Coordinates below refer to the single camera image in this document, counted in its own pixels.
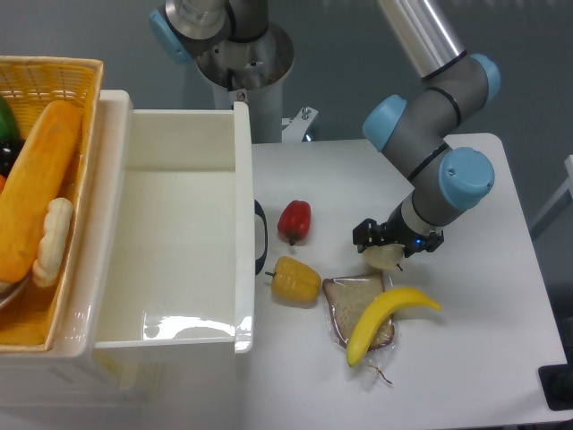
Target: toy bread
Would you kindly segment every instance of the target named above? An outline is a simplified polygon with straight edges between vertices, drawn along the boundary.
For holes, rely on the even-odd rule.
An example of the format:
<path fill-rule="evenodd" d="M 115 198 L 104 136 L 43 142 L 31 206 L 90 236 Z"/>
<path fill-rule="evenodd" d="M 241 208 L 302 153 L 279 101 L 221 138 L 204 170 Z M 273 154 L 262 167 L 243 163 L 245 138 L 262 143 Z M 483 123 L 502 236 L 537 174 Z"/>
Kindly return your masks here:
<path fill-rule="evenodd" d="M 368 305 L 384 292 L 380 273 L 325 279 L 322 289 L 329 304 L 332 328 L 338 343 L 346 348 L 348 339 Z M 377 331 L 369 350 L 382 348 L 394 338 L 394 324 L 389 318 Z"/>
<path fill-rule="evenodd" d="M 53 101 L 44 109 L 0 194 L 0 284 L 30 271 L 43 236 L 47 206 L 57 197 L 81 130 L 81 111 Z"/>

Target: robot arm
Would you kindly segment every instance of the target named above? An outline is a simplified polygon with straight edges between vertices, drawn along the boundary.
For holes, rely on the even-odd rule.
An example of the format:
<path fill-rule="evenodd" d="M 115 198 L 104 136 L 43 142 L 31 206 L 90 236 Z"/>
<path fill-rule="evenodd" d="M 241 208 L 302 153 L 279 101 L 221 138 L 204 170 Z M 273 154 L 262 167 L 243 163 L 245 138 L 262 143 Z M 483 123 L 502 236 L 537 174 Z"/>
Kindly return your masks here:
<path fill-rule="evenodd" d="M 381 225 L 365 219 L 353 243 L 364 255 L 398 260 L 437 249 L 443 228 L 492 189 L 492 163 L 469 148 L 452 150 L 444 137 L 495 96 L 500 73 L 485 56 L 467 54 L 432 0 L 379 4 L 426 89 L 409 103 L 389 97 L 364 122 L 364 135 L 414 191 Z M 273 103 L 282 98 L 265 94 L 289 72 L 294 50 L 269 23 L 266 0 L 167 0 L 150 22 L 174 60 L 196 57 L 211 83 L 230 93 L 249 91 L 254 142 L 280 141 L 282 108 Z M 269 125 L 276 130 L 267 133 Z"/>
<path fill-rule="evenodd" d="M 282 81 L 295 54 L 287 33 L 269 22 L 267 0 L 167 0 L 150 24 L 174 61 L 196 60 L 216 108 L 248 102 L 254 143 L 281 141 Z"/>
<path fill-rule="evenodd" d="M 426 89 L 410 103 L 389 97 L 364 122 L 364 135 L 414 191 L 385 223 L 357 226 L 353 243 L 359 253 L 402 245 L 409 257 L 437 249 L 443 228 L 493 187 L 492 163 L 481 152 L 452 150 L 443 139 L 495 96 L 500 73 L 485 56 L 467 54 L 434 2 L 380 4 Z"/>

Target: plastic bag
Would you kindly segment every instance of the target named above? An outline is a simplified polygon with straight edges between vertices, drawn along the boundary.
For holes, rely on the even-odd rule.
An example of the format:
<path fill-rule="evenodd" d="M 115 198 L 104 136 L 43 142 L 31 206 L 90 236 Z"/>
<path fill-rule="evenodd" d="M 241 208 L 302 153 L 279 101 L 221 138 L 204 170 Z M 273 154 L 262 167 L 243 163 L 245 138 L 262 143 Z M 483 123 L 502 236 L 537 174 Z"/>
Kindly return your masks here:
<path fill-rule="evenodd" d="M 322 282 L 323 303 L 330 337 L 346 355 L 346 344 L 364 309 L 383 291 L 390 289 L 391 277 L 381 271 L 355 276 L 325 279 Z M 389 356 L 396 347 L 396 322 L 389 318 L 376 332 L 358 371 L 365 385 L 381 378 L 392 384 L 383 373 Z"/>

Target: banana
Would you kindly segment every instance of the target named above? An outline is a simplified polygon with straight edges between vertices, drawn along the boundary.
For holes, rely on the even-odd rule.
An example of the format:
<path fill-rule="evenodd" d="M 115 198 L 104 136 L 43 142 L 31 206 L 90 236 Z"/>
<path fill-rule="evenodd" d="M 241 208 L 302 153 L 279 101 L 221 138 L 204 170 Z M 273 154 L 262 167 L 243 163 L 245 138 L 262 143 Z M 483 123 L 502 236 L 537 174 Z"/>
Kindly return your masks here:
<path fill-rule="evenodd" d="M 394 288 L 383 292 L 368 305 L 346 347 L 346 361 L 354 367 L 362 361 L 376 331 L 392 314 L 405 307 L 428 306 L 435 311 L 441 310 L 441 304 L 413 287 Z"/>

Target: red bell pepper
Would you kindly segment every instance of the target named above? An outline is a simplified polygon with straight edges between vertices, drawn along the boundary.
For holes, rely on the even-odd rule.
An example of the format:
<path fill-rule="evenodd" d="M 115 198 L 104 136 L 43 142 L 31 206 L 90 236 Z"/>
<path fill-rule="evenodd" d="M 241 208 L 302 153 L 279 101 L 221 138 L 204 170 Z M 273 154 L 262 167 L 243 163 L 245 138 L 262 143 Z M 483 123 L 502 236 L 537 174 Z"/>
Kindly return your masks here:
<path fill-rule="evenodd" d="M 311 227 L 311 205 L 301 200 L 293 200 L 285 208 L 278 220 L 278 232 L 290 245 L 303 240 Z"/>

